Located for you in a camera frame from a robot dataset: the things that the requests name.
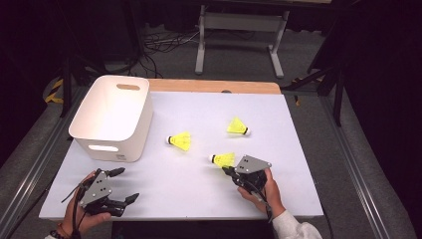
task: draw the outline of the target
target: shuttlecock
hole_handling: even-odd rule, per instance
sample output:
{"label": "shuttlecock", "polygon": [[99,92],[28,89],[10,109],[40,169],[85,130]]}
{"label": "shuttlecock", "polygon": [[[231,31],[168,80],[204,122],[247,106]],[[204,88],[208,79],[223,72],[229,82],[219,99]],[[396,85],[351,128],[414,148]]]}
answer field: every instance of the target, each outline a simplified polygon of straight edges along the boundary
{"label": "shuttlecock", "polygon": [[234,117],[230,122],[229,126],[227,127],[227,131],[232,133],[241,133],[244,135],[251,134],[251,130],[248,129],[245,124],[242,123],[242,121],[237,117]]}
{"label": "shuttlecock", "polygon": [[219,167],[233,166],[235,163],[235,153],[213,154],[209,156],[209,159]]}
{"label": "shuttlecock", "polygon": [[185,151],[190,147],[190,133],[188,131],[181,132],[175,136],[169,136],[165,142],[175,145]]}

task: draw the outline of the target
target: white storage bin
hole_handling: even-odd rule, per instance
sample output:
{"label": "white storage bin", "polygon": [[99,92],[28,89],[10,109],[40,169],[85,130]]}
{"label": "white storage bin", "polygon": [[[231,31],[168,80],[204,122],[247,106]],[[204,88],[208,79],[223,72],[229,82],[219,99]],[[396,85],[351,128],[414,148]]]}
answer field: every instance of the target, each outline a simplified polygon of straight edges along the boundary
{"label": "white storage bin", "polygon": [[102,76],[82,101],[69,134],[93,159],[133,162],[142,155],[152,114],[147,79]]}

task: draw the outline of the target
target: black cable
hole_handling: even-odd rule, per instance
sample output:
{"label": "black cable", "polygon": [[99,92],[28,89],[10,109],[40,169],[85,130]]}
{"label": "black cable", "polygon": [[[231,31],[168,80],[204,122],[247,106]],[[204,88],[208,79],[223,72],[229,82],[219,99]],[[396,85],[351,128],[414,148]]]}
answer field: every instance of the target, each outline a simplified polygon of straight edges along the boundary
{"label": "black cable", "polygon": [[143,63],[139,60],[139,64],[143,67],[143,70],[145,71],[145,75],[148,78],[148,69],[146,68],[146,66],[143,65]]}
{"label": "black cable", "polygon": [[143,66],[143,68],[153,72],[155,74],[155,78],[157,78],[157,76],[160,76],[163,79],[162,75],[159,74],[158,71],[157,71],[157,67],[156,67],[154,60],[151,57],[149,57],[148,55],[145,55],[145,58],[146,58],[146,60],[149,59],[152,62],[152,64],[154,65],[154,70],[147,68],[141,61],[139,61],[139,63]]}
{"label": "black cable", "polygon": [[165,37],[160,37],[160,34],[164,34],[164,33],[155,33],[155,34],[149,34],[149,35],[143,35],[144,36],[144,43],[146,44],[160,44],[161,42],[166,42],[169,40],[173,40],[173,39],[177,39],[177,38],[184,38],[186,37],[188,34],[191,33],[196,33],[198,34],[197,30],[194,31],[186,31],[184,33],[174,33],[174,32],[169,32]]}
{"label": "black cable", "polygon": [[325,208],[323,207],[322,203],[320,204],[320,207],[322,207],[323,215],[325,215],[326,223],[328,224],[329,236],[331,237],[331,239],[334,239],[334,232],[332,231],[332,226],[331,226],[331,222],[329,221],[328,214],[326,213]]}
{"label": "black cable", "polygon": [[[188,33],[185,34],[178,34],[176,37],[174,38],[170,38],[170,39],[163,39],[160,40],[159,37],[157,40],[151,41],[151,42],[145,42],[144,43],[144,47],[148,50],[153,51],[150,54],[154,54],[155,52],[160,52],[160,53],[168,53],[173,51],[174,49],[176,49],[177,47],[186,44],[188,42],[190,42],[196,35],[198,35],[199,32],[195,32],[194,35],[190,36],[187,40],[183,41],[184,38],[188,37]],[[161,49],[161,47],[163,45],[168,45],[165,49]]]}
{"label": "black cable", "polygon": [[74,190],[72,190],[71,191],[71,193],[69,193],[69,195],[65,198],[65,199],[63,199],[62,200],[62,203],[64,203],[70,196],[72,196],[72,193],[74,193],[74,191],[76,190],[76,189],[78,189],[78,187],[82,187],[82,185],[81,184],[79,184],[78,186],[76,186],[75,188],[74,188]]}
{"label": "black cable", "polygon": [[43,192],[35,199],[35,201],[29,206],[28,210],[19,217],[19,220],[15,223],[13,228],[10,230],[9,234],[7,235],[7,239],[10,239],[12,235],[16,232],[18,227],[22,224],[22,222],[25,220],[25,218],[28,216],[28,214],[34,209],[34,207],[37,205],[37,203],[41,200],[41,198],[44,196],[44,194],[50,190],[50,187],[53,184],[54,179],[56,178],[57,172],[53,176],[53,178],[50,180],[50,182],[47,184],[46,188],[43,190]]}
{"label": "black cable", "polygon": [[246,183],[248,183],[248,185],[252,186],[254,188],[255,191],[258,192],[258,194],[260,195],[260,197],[263,199],[264,203],[265,203],[265,207],[266,207],[266,211],[267,211],[267,217],[269,220],[269,223],[273,220],[273,209],[271,208],[270,204],[267,201],[267,197],[263,195],[263,193],[258,190],[258,188],[250,181],[245,180]]}
{"label": "black cable", "polygon": [[78,212],[79,201],[82,199],[82,196],[85,194],[85,192],[86,192],[85,187],[84,186],[81,187],[78,190],[77,196],[76,196],[75,201],[74,201],[74,211],[73,211],[73,214],[72,214],[72,228],[73,228],[72,238],[81,238],[81,232],[79,231],[80,225],[77,226],[77,212]]}
{"label": "black cable", "polygon": [[82,218],[81,218],[81,220],[80,220],[80,223],[78,224],[78,231],[79,231],[79,229],[80,229],[80,227],[81,227],[81,223],[82,223],[82,221],[84,220],[84,218],[85,218],[85,215],[87,215],[87,212],[84,212],[84,215],[82,216]]}

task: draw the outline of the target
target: wire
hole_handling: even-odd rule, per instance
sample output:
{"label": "wire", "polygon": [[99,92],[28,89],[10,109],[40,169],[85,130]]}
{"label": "wire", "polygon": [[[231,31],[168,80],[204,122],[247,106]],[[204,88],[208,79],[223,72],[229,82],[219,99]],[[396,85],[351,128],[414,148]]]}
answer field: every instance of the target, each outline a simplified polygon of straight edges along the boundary
{"label": "wire", "polygon": [[177,47],[183,44],[186,44],[189,42],[197,42],[192,39],[195,38],[199,34],[199,32],[195,31],[193,35],[191,36],[189,36],[189,33],[185,33],[185,34],[177,34],[175,37],[169,38],[171,34],[172,33],[167,34],[167,36],[164,39],[160,38],[159,35],[151,35],[151,36],[156,36],[156,38],[153,38],[151,40],[147,40],[144,42],[144,47],[148,50],[151,50],[151,52],[148,52],[148,54],[151,55],[156,52],[167,53],[167,52],[173,51],[174,49],[176,49]]}
{"label": "wire", "polygon": [[325,208],[323,207],[322,203],[320,204],[320,207],[322,207],[323,215],[325,215],[326,223],[328,224],[329,236],[331,237],[331,239],[334,239],[334,233],[332,231],[332,226],[331,226],[331,222],[329,221],[328,214],[326,213]]}
{"label": "wire", "polygon": [[69,195],[65,198],[65,199],[63,199],[62,200],[62,203],[64,203],[71,195],[72,195],[72,193],[74,193],[74,191],[78,188],[78,187],[82,187],[82,185],[81,184],[79,184],[78,186],[76,186],[75,188],[74,188],[74,190],[72,190],[71,191],[71,193],[69,193]]}
{"label": "wire", "polygon": [[260,195],[260,197],[263,199],[267,211],[267,217],[269,220],[269,223],[273,220],[273,209],[271,208],[270,204],[267,201],[267,197],[263,195],[263,193],[250,181],[245,180],[245,182],[254,188],[254,190]]}
{"label": "wire", "polygon": [[22,222],[25,220],[25,218],[28,216],[28,214],[32,211],[32,209],[34,209],[34,207],[37,205],[37,203],[41,200],[41,198],[44,196],[44,194],[50,190],[54,179],[56,178],[57,172],[55,173],[55,175],[53,176],[53,178],[50,180],[50,182],[47,184],[46,188],[43,190],[43,192],[37,197],[37,199],[35,199],[35,201],[29,206],[28,210],[21,216],[19,217],[19,220],[15,223],[15,225],[13,226],[13,228],[10,230],[9,234],[7,235],[7,239],[10,239],[12,237],[12,235],[16,232],[16,230],[18,229],[18,227],[22,224]]}
{"label": "wire", "polygon": [[75,198],[75,201],[74,201],[74,211],[72,213],[72,227],[73,227],[72,238],[81,238],[81,232],[79,231],[79,226],[82,222],[82,219],[84,219],[85,214],[83,218],[81,219],[80,224],[77,227],[77,212],[78,212],[78,203],[81,200],[81,197],[85,194],[85,191],[86,191],[85,187],[80,188],[77,192],[77,197]]}
{"label": "wire", "polygon": [[143,65],[143,63],[139,60],[139,64],[142,66],[143,70],[145,71],[145,75],[148,78],[148,70],[146,69],[146,67]]}
{"label": "wire", "polygon": [[155,78],[157,78],[158,76],[160,76],[163,79],[162,75],[159,74],[158,71],[157,71],[157,66],[156,66],[154,60],[151,57],[149,57],[148,55],[145,55],[145,58],[146,58],[146,61],[150,60],[152,62],[153,66],[154,66],[154,70],[151,70],[151,69],[147,68],[147,66],[145,66],[141,61],[139,61],[140,65],[145,70],[149,70],[149,71],[153,72],[155,74]]}
{"label": "wire", "polygon": [[84,212],[84,215],[82,216],[81,221],[80,221],[80,223],[78,224],[78,231],[79,231],[79,228],[81,227],[81,223],[82,223],[82,221],[83,221],[83,220],[84,220],[84,218],[85,218],[85,215],[87,215],[87,212]]}

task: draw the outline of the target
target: white table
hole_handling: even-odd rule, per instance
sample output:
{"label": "white table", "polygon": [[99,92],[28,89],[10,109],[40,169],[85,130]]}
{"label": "white table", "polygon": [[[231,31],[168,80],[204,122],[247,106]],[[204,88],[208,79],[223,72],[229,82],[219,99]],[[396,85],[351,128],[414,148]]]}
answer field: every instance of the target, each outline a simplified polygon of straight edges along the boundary
{"label": "white table", "polygon": [[[59,220],[61,203],[89,172],[125,167],[110,179],[113,200],[139,192],[122,217],[112,220],[264,219],[243,199],[231,177],[208,161],[210,154],[236,153],[236,164],[249,154],[273,164],[285,206],[295,216],[322,215],[317,191],[284,96],[263,94],[152,92],[154,116],[140,160],[133,163],[93,160],[74,141],[69,148],[40,218]],[[233,117],[251,130],[248,137],[226,132]],[[165,143],[189,131],[185,152]]]}

